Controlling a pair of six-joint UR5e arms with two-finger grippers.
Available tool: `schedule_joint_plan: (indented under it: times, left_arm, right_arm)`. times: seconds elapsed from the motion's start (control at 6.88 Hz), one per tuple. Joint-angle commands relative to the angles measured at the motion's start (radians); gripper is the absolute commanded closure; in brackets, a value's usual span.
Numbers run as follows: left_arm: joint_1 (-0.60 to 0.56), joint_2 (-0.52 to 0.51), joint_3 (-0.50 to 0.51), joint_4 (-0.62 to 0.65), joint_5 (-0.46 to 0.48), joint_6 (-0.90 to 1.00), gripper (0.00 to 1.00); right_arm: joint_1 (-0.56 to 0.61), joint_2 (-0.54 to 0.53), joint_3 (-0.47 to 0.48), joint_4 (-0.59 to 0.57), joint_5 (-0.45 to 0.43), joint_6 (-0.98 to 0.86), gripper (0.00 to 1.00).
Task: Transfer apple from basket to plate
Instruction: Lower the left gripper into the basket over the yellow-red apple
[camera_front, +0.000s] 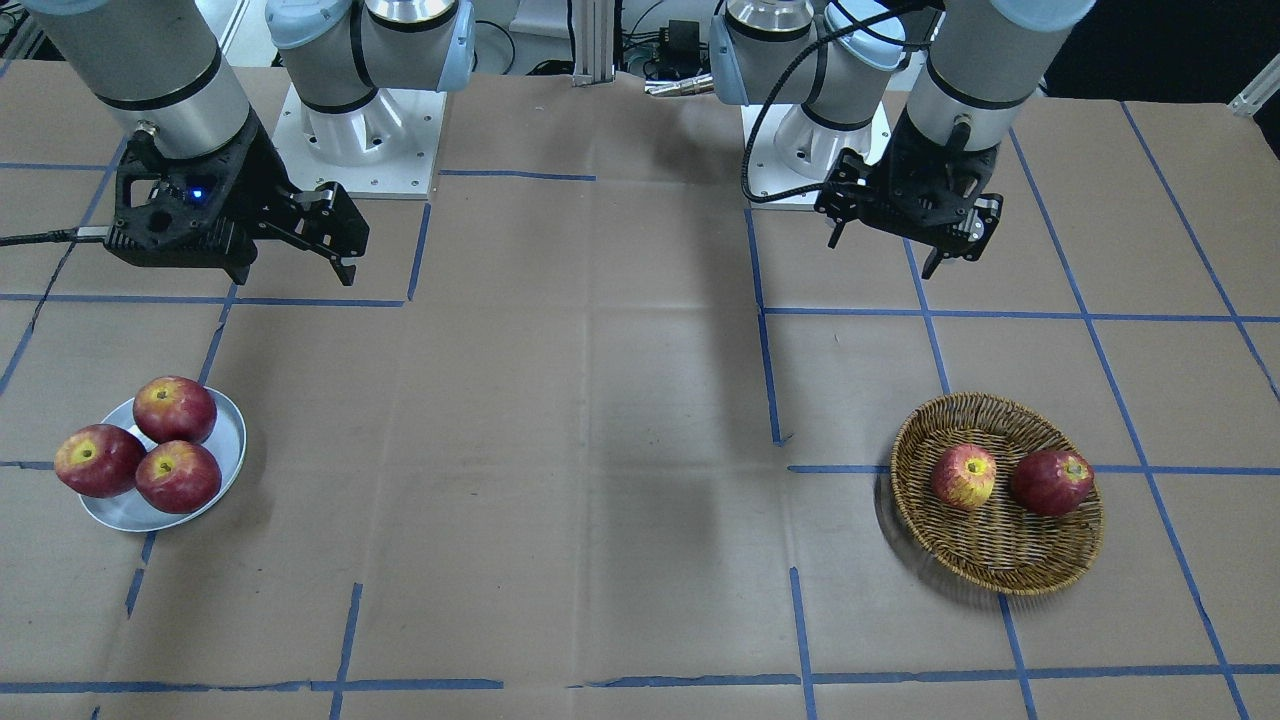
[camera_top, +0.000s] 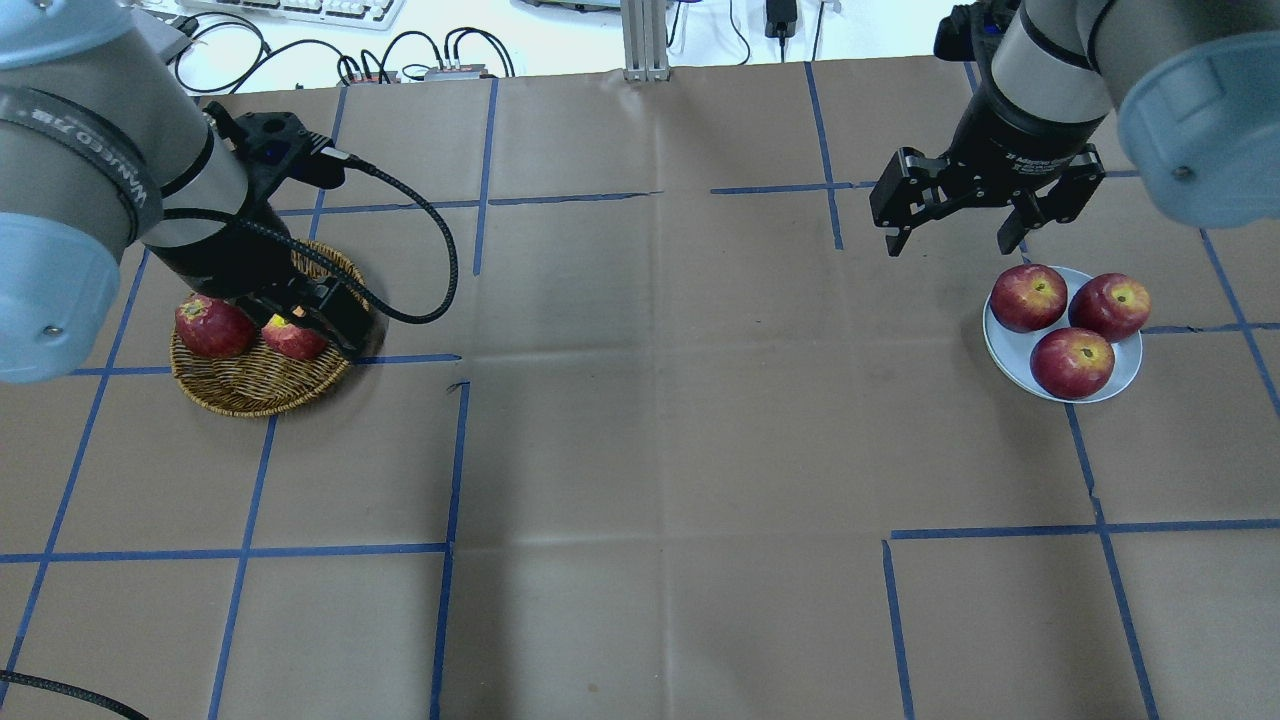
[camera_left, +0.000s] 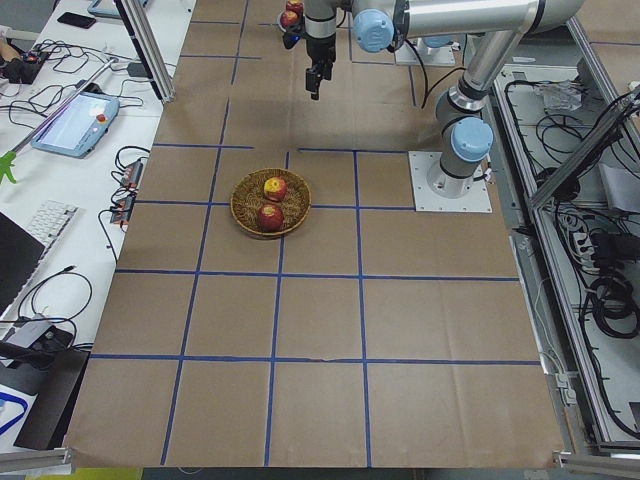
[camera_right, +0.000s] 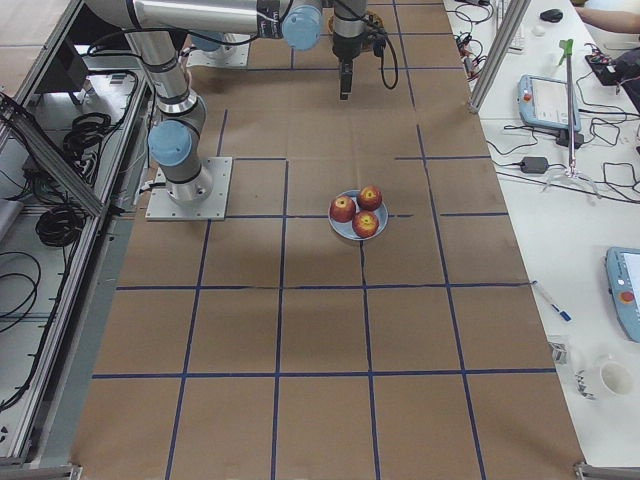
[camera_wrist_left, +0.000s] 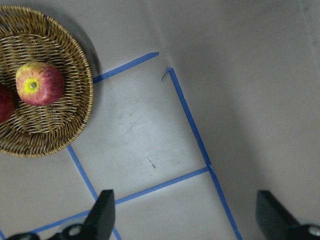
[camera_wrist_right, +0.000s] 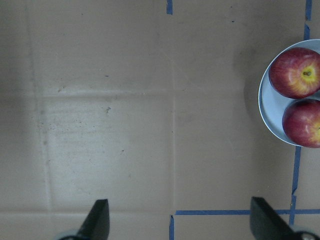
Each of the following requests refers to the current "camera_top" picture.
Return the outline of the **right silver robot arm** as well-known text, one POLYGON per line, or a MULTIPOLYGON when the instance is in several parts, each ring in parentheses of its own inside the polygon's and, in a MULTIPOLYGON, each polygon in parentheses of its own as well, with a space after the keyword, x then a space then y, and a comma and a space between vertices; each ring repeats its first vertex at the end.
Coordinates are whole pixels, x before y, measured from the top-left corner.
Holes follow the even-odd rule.
POLYGON ((1092 136, 1117 141, 1155 206, 1184 225, 1235 228, 1279 209, 1275 1, 974 1, 934 55, 975 64, 948 147, 900 149, 870 192, 891 256, 969 208, 1007 208, 1001 252, 1076 219, 1105 178, 1092 136))

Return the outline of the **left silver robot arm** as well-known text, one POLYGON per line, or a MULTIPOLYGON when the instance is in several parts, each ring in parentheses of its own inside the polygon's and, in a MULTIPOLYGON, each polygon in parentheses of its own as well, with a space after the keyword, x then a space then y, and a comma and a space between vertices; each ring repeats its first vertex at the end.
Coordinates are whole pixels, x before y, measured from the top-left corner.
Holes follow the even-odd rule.
POLYGON ((198 108, 118 3, 5 1, 1 19, 4 382, 84 363, 133 243, 256 322, 293 318, 364 351, 355 284, 307 279, 270 204, 288 178, 344 181, 329 138, 289 113, 198 108))

